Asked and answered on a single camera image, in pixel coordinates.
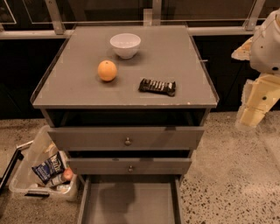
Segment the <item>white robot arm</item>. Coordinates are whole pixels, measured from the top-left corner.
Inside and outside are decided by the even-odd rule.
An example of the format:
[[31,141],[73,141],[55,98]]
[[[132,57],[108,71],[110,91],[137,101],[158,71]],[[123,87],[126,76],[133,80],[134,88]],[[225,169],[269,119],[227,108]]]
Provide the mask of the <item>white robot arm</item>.
[[246,80],[235,122],[239,130],[252,130],[280,99],[280,9],[272,11],[231,57],[248,60],[260,73]]

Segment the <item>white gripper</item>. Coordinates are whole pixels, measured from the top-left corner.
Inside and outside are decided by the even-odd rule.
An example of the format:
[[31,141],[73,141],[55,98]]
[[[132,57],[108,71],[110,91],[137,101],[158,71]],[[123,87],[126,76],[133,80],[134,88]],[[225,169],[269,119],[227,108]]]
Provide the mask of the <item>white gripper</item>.
[[251,67],[261,73],[256,80],[246,80],[236,116],[235,127],[249,131],[280,99],[280,39],[269,34],[253,37],[253,41],[249,38],[233,51],[231,57],[250,60]]

